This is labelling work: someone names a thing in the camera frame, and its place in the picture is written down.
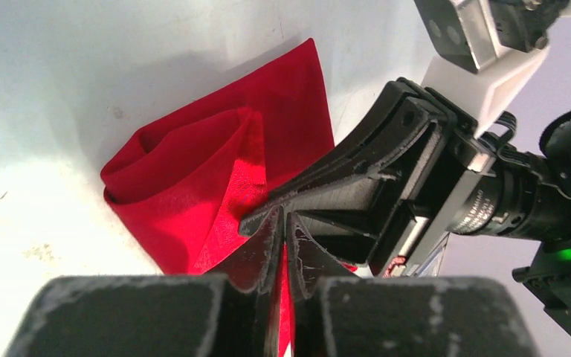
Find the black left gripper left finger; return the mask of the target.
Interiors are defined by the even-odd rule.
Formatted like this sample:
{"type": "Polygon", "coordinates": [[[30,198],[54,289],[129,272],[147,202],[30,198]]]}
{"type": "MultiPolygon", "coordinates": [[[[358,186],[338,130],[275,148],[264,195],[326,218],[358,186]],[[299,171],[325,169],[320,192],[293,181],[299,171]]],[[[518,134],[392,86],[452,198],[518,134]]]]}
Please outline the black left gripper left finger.
{"type": "Polygon", "coordinates": [[[201,275],[67,276],[31,301],[7,356],[277,356],[284,214],[201,275]]]}

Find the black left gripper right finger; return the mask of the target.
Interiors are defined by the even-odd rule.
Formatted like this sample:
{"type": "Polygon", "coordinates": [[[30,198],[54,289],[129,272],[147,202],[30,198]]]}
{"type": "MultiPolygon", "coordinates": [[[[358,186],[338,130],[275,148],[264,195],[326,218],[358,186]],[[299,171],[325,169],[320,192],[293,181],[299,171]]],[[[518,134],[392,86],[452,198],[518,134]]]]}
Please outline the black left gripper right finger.
{"type": "Polygon", "coordinates": [[[285,221],[295,356],[536,356],[507,290],[481,277],[361,278],[285,221]]]}

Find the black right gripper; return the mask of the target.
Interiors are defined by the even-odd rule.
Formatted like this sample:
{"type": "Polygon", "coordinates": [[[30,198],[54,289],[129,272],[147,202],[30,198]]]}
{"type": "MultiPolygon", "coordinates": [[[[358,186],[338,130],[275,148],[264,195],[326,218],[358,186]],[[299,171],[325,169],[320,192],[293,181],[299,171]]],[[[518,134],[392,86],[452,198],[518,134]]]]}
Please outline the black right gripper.
{"type": "Polygon", "coordinates": [[[427,273],[445,247],[444,233],[542,242],[548,252],[571,249],[571,194],[558,186],[546,158],[508,143],[516,119],[504,112],[501,136],[483,134],[497,157],[480,175],[460,171],[445,154],[415,201],[405,200],[455,125],[452,103],[431,88],[388,82],[360,123],[330,152],[271,190],[244,216],[249,237],[268,211],[290,206],[329,253],[369,264],[376,277],[427,273]]]}

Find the red cloth napkin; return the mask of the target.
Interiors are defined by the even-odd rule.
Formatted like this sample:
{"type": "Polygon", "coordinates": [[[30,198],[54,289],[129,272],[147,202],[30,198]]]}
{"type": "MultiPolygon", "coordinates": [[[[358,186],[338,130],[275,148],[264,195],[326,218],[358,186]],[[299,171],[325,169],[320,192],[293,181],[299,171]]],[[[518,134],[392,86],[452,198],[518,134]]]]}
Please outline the red cloth napkin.
{"type": "Polygon", "coordinates": [[[164,273],[201,274],[244,243],[244,215],[334,145],[307,39],[138,129],[101,170],[104,199],[164,273]]]}

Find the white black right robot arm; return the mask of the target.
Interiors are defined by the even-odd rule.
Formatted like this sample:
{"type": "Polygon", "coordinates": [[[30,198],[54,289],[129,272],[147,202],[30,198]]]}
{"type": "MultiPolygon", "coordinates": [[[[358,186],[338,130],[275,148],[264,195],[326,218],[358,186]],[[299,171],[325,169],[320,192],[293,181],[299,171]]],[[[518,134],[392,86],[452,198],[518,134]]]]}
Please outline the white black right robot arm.
{"type": "Polygon", "coordinates": [[[446,233],[539,242],[512,276],[571,336],[571,111],[541,136],[542,153],[519,152],[506,128],[475,136],[477,122],[433,89],[391,81],[334,149],[245,216],[254,234],[277,205],[343,263],[376,277],[432,271],[446,233]]]}

